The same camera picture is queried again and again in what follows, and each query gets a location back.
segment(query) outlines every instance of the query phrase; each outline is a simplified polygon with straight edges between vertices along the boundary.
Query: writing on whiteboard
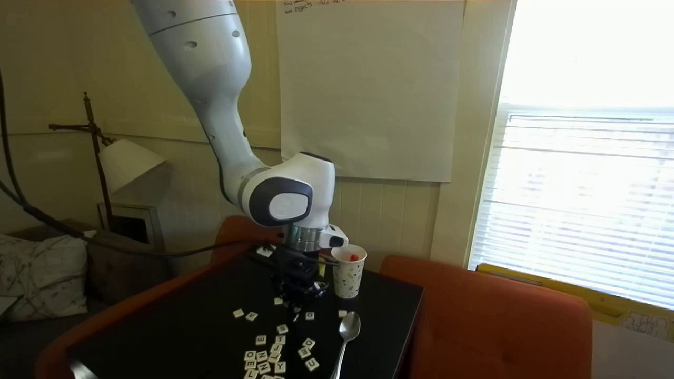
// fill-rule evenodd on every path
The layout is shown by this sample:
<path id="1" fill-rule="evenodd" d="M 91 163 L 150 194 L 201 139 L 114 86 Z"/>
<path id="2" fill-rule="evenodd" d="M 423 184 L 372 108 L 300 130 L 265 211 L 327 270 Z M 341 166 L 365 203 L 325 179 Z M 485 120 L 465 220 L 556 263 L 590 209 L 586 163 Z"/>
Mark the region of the writing on whiteboard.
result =
<path id="1" fill-rule="evenodd" d="M 300 13 L 307 13 L 311 9 L 321 9 L 321 7 L 336 7 L 336 5 L 344 5 L 347 0 L 282 0 L 282 13 L 284 15 L 300 15 Z"/>

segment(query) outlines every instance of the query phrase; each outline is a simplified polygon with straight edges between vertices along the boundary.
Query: pillow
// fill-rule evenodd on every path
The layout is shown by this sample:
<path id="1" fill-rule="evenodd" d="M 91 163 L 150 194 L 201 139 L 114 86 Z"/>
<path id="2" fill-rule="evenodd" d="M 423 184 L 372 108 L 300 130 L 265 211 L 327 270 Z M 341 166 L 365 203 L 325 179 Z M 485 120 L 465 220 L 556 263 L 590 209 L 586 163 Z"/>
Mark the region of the pillow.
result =
<path id="1" fill-rule="evenodd" d="M 0 236 L 0 296 L 20 296 L 5 321 L 87 313 L 87 242 L 60 236 L 41 242 Z"/>

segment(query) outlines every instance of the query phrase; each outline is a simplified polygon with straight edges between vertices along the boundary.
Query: white lamp shade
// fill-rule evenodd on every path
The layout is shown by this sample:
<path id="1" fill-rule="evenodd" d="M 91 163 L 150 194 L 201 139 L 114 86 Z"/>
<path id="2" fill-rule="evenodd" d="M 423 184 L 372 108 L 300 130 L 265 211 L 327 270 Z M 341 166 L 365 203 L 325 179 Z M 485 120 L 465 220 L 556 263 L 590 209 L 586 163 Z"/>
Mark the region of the white lamp shade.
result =
<path id="1" fill-rule="evenodd" d="M 148 170 L 165 163 L 160 154 L 150 151 L 129 139 L 114 140 L 99 154 L 99 158 L 109 192 L 122 190 L 130 182 L 144 176 Z"/>

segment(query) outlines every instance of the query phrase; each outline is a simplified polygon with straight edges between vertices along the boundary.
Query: window blinds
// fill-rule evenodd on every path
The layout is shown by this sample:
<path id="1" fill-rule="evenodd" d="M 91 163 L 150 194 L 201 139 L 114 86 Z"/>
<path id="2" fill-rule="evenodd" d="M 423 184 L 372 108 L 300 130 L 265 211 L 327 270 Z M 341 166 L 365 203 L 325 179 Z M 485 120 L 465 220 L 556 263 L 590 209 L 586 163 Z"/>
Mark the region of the window blinds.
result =
<path id="1" fill-rule="evenodd" d="M 501 111 L 469 265 L 674 309 L 674 113 Z"/>

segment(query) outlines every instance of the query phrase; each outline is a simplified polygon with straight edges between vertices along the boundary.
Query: lamp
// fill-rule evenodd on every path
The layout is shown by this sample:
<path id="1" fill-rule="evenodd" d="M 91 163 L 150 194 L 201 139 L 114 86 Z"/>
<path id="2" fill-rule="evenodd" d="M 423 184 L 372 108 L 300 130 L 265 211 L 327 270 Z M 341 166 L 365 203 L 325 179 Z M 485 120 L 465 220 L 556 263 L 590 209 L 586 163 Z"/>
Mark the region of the lamp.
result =
<path id="1" fill-rule="evenodd" d="M 85 93 L 85 111 L 87 111 L 87 125 L 49 125 L 49 129 L 76 130 L 76 132 L 91 134 L 99 185 L 103 194 L 103 209 L 105 209 L 105 220 L 103 220 L 103 215 L 99 215 L 102 217 L 99 220 L 109 232 L 114 232 L 114 213 L 111 213 L 109 192 L 119 192 L 124 185 L 132 184 L 136 179 L 144 176 L 151 169 L 160 166 L 165 158 L 129 139 L 105 137 L 93 117 L 93 108 L 87 93 Z"/>

